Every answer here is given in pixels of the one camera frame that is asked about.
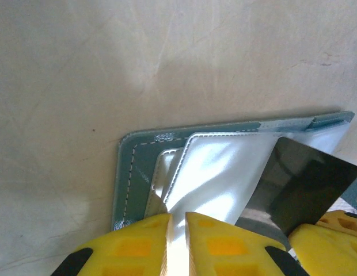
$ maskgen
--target white surface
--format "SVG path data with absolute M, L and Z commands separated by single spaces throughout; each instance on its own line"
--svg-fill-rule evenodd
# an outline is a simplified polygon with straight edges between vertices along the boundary
M 352 207 L 349 203 L 344 201 L 342 198 L 336 200 L 336 202 L 327 210 L 327 212 L 343 210 L 353 214 L 357 214 L 357 210 Z
M 162 192 L 169 186 L 171 181 L 169 171 L 173 170 L 172 168 L 175 170 L 182 152 L 182 148 L 173 148 L 167 149 L 158 155 L 144 217 L 150 217 L 160 213 L 159 209 L 162 205 Z
M 357 0 L 0 0 L 0 276 L 108 231 L 127 132 L 340 108 Z
M 173 225 L 185 220 L 190 211 L 235 224 L 281 135 L 230 132 L 190 136 L 164 198 Z M 179 228 L 184 234 L 185 224 Z

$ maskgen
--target white wall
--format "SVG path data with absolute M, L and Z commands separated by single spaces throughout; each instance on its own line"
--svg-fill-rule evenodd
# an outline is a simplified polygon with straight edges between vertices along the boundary
M 0 275 L 108 231 L 127 132 L 338 109 L 357 0 L 0 0 Z

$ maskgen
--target white fabric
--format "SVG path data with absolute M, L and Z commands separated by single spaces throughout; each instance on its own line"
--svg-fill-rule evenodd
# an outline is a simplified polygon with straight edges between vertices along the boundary
M 188 211 L 234 224 L 279 137 L 277 133 L 192 135 L 164 198 L 173 225 Z
M 144 217 L 150 217 L 159 213 L 164 187 L 169 186 L 172 179 L 170 175 L 173 174 L 170 174 L 170 171 L 175 172 L 181 153 L 181 148 L 174 148 L 162 151 L 158 155 Z

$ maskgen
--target square hole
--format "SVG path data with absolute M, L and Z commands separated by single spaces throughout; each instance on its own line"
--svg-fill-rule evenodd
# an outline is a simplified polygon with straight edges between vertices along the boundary
M 264 276 L 256 264 L 218 264 L 214 267 L 217 276 Z
M 102 276 L 143 276 L 144 267 L 135 266 L 119 266 L 103 268 Z
M 338 218 L 338 221 L 343 228 L 350 229 L 357 232 L 357 224 L 355 222 L 345 220 L 343 218 Z
M 134 239 L 133 237 L 119 240 L 114 256 L 118 257 L 147 257 L 150 255 L 151 240 Z
M 212 237 L 207 240 L 209 253 L 213 256 L 245 255 L 248 249 L 237 237 Z

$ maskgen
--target card holder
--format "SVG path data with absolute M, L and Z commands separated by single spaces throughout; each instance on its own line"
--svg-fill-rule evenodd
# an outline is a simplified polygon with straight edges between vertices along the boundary
M 336 126 L 329 126 L 329 127 L 322 127 L 318 128 L 313 131 L 307 131 L 307 132 L 295 132 L 295 133 L 283 133 L 280 132 L 278 135 L 281 136 L 287 136 L 292 138 L 293 140 L 296 140 L 300 143 L 306 144 L 310 147 L 314 147 L 320 151 L 326 152 L 328 154 L 332 154 L 333 150 L 336 148 L 338 142 L 340 139 L 343 137 L 343 135 L 346 133 L 349 125 L 346 122 L 341 123 L 340 125 Z M 263 133 L 272 133 L 272 132 L 267 132 L 265 129 L 262 130 Z M 240 133 L 228 133 L 228 134 L 233 134 L 233 135 L 242 135 Z M 228 139 L 230 137 L 229 135 L 222 135 L 220 133 L 206 133 L 203 135 L 203 137 L 207 136 L 217 136 L 218 137 L 218 143 L 222 144 L 229 144 L 231 141 Z M 187 145 L 192 141 L 192 138 L 189 138 Z M 160 154 L 160 156 L 157 159 L 157 163 L 155 165 L 155 171 L 153 175 L 153 181 L 151 184 L 151 190 L 149 193 L 148 197 L 148 202 L 147 202 L 147 207 L 146 207 L 146 213 L 145 217 L 152 216 L 154 214 L 166 212 L 167 208 L 166 205 L 163 204 L 163 199 L 166 197 L 167 191 L 172 189 L 172 186 L 174 183 L 172 182 L 173 178 L 173 173 L 176 171 L 177 165 L 180 163 L 184 163 L 185 161 L 180 160 L 182 154 L 181 149 L 169 149 L 167 151 L 164 151 Z M 173 162 L 173 164 L 168 163 L 171 160 L 175 159 L 176 161 Z M 178 178 L 180 179 L 180 172 L 175 173 L 175 177 L 178 175 Z M 200 177 L 198 174 L 200 174 L 200 170 L 196 170 L 191 172 L 191 175 L 195 175 L 196 178 Z
M 353 112 L 337 112 L 304 118 L 231 122 L 181 128 L 139 131 L 125 136 L 119 144 L 112 229 L 119 229 L 144 218 L 158 155 L 172 148 L 183 148 L 197 132 L 305 132 L 350 122 Z

